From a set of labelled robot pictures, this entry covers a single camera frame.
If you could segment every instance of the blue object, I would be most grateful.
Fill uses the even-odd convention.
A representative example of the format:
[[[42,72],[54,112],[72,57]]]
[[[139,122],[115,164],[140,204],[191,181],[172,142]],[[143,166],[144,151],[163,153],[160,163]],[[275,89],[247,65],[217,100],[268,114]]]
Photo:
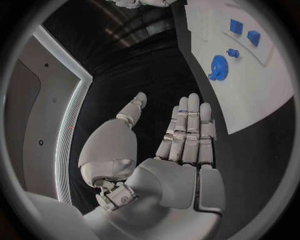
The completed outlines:
[[[211,74],[208,75],[210,80],[224,80],[228,75],[228,63],[222,55],[214,56],[211,63]]]
[[[229,48],[226,53],[230,56],[230,57],[235,57],[238,58],[240,56],[240,53],[238,50],[234,50],[232,48]]]
[[[243,24],[239,21],[230,19],[230,31],[241,35],[243,32]]]
[[[247,34],[247,38],[251,41],[253,45],[258,46],[261,34],[257,31],[249,31]]]

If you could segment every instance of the blue cube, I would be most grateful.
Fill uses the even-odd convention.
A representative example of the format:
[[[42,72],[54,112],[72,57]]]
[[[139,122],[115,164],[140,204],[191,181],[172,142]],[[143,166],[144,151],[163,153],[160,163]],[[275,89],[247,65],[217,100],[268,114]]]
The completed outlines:
[[[251,41],[251,43],[255,46],[258,46],[261,38],[261,34],[257,31],[249,31],[247,38]]]
[[[239,21],[230,19],[230,31],[241,35],[243,32],[243,24]]]

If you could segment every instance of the blue block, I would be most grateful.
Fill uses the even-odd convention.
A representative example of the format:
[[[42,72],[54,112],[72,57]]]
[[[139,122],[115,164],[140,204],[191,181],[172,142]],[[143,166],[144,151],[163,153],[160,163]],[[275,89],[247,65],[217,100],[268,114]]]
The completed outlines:
[[[258,46],[261,34],[257,31],[249,31],[247,34],[247,38],[251,41],[253,45]]]
[[[243,32],[243,24],[239,21],[230,19],[230,31],[241,35]]]

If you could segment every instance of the blue gear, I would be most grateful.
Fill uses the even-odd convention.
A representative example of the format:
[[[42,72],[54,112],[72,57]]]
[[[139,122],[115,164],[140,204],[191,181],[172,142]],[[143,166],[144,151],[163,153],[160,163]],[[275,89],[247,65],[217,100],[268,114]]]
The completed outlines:
[[[210,80],[224,80],[228,75],[228,63],[222,55],[214,56],[211,63],[211,74],[208,75]]]

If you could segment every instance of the white panel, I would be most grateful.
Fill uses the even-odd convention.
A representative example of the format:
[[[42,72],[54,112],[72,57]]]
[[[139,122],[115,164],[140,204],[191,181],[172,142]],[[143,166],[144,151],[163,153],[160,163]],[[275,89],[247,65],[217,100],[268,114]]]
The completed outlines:
[[[192,29],[191,51],[206,75],[211,73],[215,55],[223,55],[229,73],[225,80],[209,80],[222,109],[228,134],[242,130],[270,115],[293,96],[288,69],[278,49],[258,22],[238,7],[223,0],[189,0],[186,6],[188,26]],[[207,41],[203,28],[197,26],[205,9]],[[240,39],[229,36],[230,19],[243,23]],[[248,31],[261,34],[258,47],[247,39]],[[238,50],[239,58],[229,57],[226,51]]]

